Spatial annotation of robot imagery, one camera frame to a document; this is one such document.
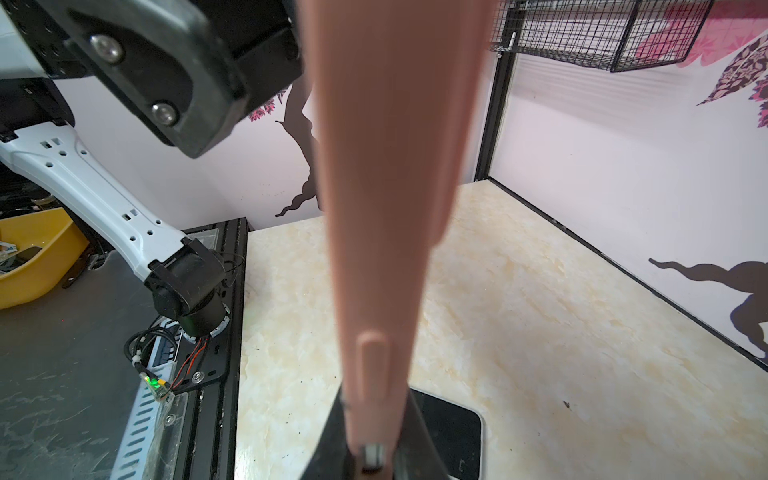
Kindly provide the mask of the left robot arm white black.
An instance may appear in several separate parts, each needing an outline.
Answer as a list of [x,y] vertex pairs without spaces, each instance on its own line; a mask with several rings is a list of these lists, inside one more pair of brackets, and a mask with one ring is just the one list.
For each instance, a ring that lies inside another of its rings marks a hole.
[[110,243],[191,338],[229,315],[222,258],[148,210],[84,146],[58,79],[96,77],[197,158],[303,71],[292,1],[5,1],[1,161]]

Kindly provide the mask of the pink silicone phone case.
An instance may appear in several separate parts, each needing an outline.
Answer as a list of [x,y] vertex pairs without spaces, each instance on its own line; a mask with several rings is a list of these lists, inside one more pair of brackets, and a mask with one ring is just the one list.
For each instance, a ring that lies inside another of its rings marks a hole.
[[428,264],[450,219],[494,1],[303,1],[353,479],[393,479]]

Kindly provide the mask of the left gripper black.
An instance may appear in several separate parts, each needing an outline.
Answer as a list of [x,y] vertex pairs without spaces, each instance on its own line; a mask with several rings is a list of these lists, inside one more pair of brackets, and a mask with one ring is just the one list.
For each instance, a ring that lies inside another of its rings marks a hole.
[[303,72],[293,1],[42,1],[66,46],[163,143],[197,158]]

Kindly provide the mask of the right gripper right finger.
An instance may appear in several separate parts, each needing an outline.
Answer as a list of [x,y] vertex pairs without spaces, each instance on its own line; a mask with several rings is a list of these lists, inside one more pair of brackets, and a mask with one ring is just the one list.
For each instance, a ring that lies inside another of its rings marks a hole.
[[412,392],[407,395],[400,437],[393,456],[393,479],[449,479]]

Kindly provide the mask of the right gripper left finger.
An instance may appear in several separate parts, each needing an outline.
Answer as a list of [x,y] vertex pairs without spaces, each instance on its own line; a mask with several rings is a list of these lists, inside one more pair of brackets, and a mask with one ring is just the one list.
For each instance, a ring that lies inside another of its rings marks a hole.
[[339,387],[316,448],[301,480],[348,480],[354,478],[354,455],[346,439],[342,387]]

